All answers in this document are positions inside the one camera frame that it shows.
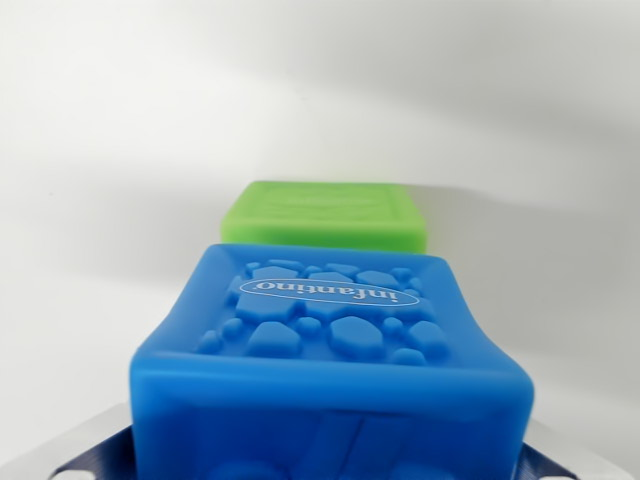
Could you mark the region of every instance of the hexagonal bump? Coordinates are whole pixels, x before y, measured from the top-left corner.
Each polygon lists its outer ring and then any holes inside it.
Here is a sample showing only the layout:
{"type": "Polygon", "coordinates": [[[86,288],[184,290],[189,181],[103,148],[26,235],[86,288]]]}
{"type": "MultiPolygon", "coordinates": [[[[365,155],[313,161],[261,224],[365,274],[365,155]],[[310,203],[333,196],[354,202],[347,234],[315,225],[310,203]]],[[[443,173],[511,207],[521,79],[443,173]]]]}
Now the hexagonal bump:
{"type": "Polygon", "coordinates": [[[304,265],[297,260],[280,260],[276,258],[268,260],[267,265],[270,267],[282,267],[289,270],[295,270],[296,272],[302,272],[304,270],[304,265]]]}
{"type": "Polygon", "coordinates": [[[283,267],[262,267],[256,268],[252,272],[254,280],[267,280],[267,279],[279,279],[279,278],[296,278],[298,272],[291,270],[290,268],[283,267]]]}
{"type": "Polygon", "coordinates": [[[371,322],[360,317],[343,317],[331,323],[331,348],[355,360],[384,356],[382,333],[371,322]]]}
{"type": "Polygon", "coordinates": [[[337,272],[352,279],[355,278],[356,274],[360,271],[355,265],[344,265],[342,263],[327,263],[324,268],[330,272],[337,272]]]}
{"type": "Polygon", "coordinates": [[[244,331],[244,322],[240,318],[230,318],[222,324],[222,337],[227,340],[235,340],[244,331]]]}
{"type": "Polygon", "coordinates": [[[422,292],[424,292],[422,280],[420,280],[418,277],[413,277],[411,280],[409,280],[408,287],[417,292],[420,292],[421,294],[422,292]]]}
{"type": "Polygon", "coordinates": [[[427,360],[424,358],[422,352],[412,348],[399,348],[391,354],[389,361],[398,365],[420,366],[427,364],[427,360]]]}
{"type": "Polygon", "coordinates": [[[317,318],[322,322],[330,322],[347,315],[349,305],[331,302],[305,302],[305,315],[317,318]]]}
{"type": "Polygon", "coordinates": [[[406,334],[409,346],[420,350],[427,358],[438,358],[448,352],[447,339],[435,323],[421,321],[413,325],[406,334]]]}
{"type": "Polygon", "coordinates": [[[402,333],[402,322],[395,317],[385,318],[382,322],[382,333],[387,337],[399,337],[402,333]]]}
{"type": "Polygon", "coordinates": [[[393,275],[384,272],[377,272],[375,270],[358,273],[356,275],[356,281],[366,285],[375,285],[376,287],[391,288],[395,290],[400,288],[398,280],[396,280],[393,275]]]}
{"type": "Polygon", "coordinates": [[[397,267],[391,270],[391,275],[393,275],[396,280],[400,283],[407,283],[409,279],[413,276],[413,272],[410,268],[397,267]]]}
{"type": "Polygon", "coordinates": [[[436,317],[433,304],[424,298],[421,298],[420,301],[414,305],[398,308],[394,315],[406,323],[420,321],[432,322],[436,317]]]}
{"type": "Polygon", "coordinates": [[[247,343],[247,353],[255,357],[291,358],[301,349],[300,335],[279,322],[261,323],[247,343]]]}
{"type": "Polygon", "coordinates": [[[317,318],[300,317],[295,323],[295,329],[303,337],[313,338],[322,330],[322,324],[317,318]]]}
{"type": "Polygon", "coordinates": [[[222,348],[222,339],[215,330],[207,330],[200,341],[196,351],[205,355],[215,355],[222,348]]]}
{"type": "Polygon", "coordinates": [[[260,262],[249,262],[244,266],[244,269],[247,272],[247,274],[251,276],[254,270],[256,270],[257,268],[260,268],[260,265],[261,265],[260,262]]]}
{"type": "Polygon", "coordinates": [[[347,277],[345,275],[342,275],[341,273],[338,273],[338,272],[312,273],[311,275],[309,275],[309,278],[311,278],[313,280],[324,280],[324,281],[329,281],[329,282],[353,283],[352,279],[350,279],[349,277],[347,277]]]}
{"type": "Polygon", "coordinates": [[[298,303],[295,298],[243,293],[236,305],[236,316],[250,323],[288,322],[298,303]]]}

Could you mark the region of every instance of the blue silicone block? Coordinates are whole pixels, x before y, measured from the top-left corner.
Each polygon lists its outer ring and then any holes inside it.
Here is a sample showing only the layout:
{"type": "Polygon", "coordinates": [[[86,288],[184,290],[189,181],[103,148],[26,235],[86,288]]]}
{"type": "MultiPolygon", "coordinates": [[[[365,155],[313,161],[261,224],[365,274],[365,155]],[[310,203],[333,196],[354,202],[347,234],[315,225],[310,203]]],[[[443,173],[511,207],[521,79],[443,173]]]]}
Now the blue silicone block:
{"type": "Polygon", "coordinates": [[[442,259],[216,245],[131,400],[141,480],[507,480],[533,386],[442,259]]]}

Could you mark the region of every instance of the green silicone block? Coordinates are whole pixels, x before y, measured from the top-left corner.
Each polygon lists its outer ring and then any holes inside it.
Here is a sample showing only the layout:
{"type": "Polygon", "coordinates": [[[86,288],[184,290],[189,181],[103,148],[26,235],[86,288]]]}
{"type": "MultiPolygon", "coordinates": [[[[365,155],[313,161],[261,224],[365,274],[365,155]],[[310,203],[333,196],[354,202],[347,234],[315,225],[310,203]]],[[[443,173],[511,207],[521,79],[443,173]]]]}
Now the green silicone block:
{"type": "Polygon", "coordinates": [[[424,253],[426,240],[407,191],[391,184],[254,182],[222,221],[225,243],[424,253]]]}

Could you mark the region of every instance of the white backdrop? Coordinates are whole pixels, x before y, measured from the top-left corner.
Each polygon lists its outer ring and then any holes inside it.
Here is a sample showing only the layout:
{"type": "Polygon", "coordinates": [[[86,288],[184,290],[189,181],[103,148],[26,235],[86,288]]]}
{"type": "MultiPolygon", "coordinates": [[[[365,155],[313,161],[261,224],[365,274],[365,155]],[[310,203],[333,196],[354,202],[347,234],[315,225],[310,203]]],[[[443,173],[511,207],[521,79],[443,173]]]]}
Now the white backdrop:
{"type": "Polygon", "coordinates": [[[413,185],[535,416],[640,475],[640,5],[0,0],[0,463],[127,397],[255,179],[413,185]]]}

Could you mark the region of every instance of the white oval label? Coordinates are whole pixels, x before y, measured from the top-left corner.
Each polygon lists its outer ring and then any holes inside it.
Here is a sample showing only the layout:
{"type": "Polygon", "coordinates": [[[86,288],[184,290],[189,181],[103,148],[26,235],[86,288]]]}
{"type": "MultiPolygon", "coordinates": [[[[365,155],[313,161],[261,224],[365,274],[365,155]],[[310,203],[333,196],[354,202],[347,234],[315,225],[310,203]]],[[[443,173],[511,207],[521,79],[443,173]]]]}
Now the white oval label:
{"type": "Polygon", "coordinates": [[[240,285],[240,290],[254,295],[377,307],[405,307],[420,301],[413,295],[391,288],[311,278],[251,280],[240,285]]]}

